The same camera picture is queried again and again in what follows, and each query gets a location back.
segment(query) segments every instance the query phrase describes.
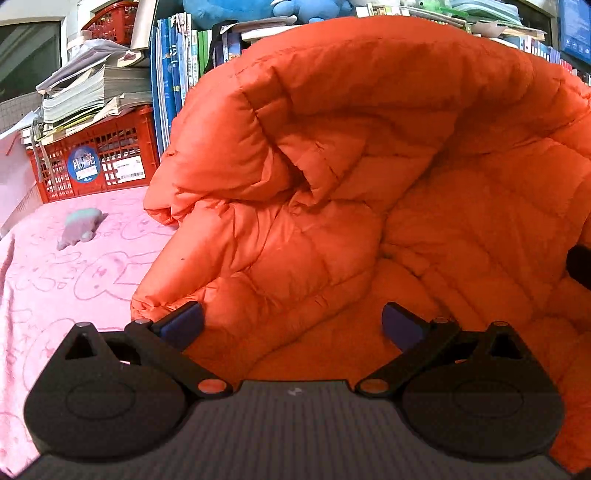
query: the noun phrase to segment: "white wall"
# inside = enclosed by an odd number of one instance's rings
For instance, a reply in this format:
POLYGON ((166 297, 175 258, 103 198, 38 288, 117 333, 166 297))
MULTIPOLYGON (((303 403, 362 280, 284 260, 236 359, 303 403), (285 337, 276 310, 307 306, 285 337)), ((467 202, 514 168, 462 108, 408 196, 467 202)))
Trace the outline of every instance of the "white wall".
POLYGON ((61 21, 61 61, 67 61, 66 40, 78 31, 77 0, 8 0, 0 7, 0 26, 61 21))

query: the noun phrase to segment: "barcode sticker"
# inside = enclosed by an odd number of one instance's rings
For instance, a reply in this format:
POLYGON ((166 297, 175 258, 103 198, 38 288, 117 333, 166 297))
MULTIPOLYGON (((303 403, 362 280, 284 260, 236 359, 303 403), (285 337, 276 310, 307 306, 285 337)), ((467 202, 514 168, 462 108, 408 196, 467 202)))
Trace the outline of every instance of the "barcode sticker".
POLYGON ((146 178, 144 166, 140 156, 124 158, 113 162, 113 168, 116 170, 117 181, 141 180, 146 178))

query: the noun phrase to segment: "cartoon bunny pattern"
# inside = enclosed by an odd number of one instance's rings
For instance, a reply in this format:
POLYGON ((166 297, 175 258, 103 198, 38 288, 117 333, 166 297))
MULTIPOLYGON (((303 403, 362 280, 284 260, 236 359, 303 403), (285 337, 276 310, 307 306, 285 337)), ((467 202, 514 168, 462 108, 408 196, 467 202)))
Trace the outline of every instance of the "cartoon bunny pattern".
POLYGON ((13 230, 5 278, 0 271, 0 469, 9 475, 38 455, 22 408, 53 352, 76 322, 123 328, 131 296, 174 233, 144 212, 144 194, 142 187, 50 203, 13 230), (107 214, 95 238, 57 252, 67 214, 88 207, 107 214))

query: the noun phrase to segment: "red basket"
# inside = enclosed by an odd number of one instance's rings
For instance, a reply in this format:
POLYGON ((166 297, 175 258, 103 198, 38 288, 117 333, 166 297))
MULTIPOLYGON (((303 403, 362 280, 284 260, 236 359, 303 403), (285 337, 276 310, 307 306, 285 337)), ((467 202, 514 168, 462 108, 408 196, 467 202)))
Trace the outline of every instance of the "red basket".
POLYGON ((92 38, 103 38, 129 47, 137 12, 137 2, 117 2, 98 12, 82 30, 92 32, 92 38))
POLYGON ((159 164, 152 107, 87 127, 45 150, 51 170, 37 147, 41 179, 29 153, 43 203, 146 186, 159 164))

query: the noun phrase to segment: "metal screw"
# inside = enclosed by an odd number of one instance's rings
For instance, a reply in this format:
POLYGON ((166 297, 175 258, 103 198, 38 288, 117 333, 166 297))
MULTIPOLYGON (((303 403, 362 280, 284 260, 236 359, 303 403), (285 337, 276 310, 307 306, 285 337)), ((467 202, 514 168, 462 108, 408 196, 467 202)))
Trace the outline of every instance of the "metal screw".
POLYGON ((361 382, 359 388, 364 393, 380 394, 387 392, 390 386, 388 385, 388 382, 381 378, 368 378, 361 382))

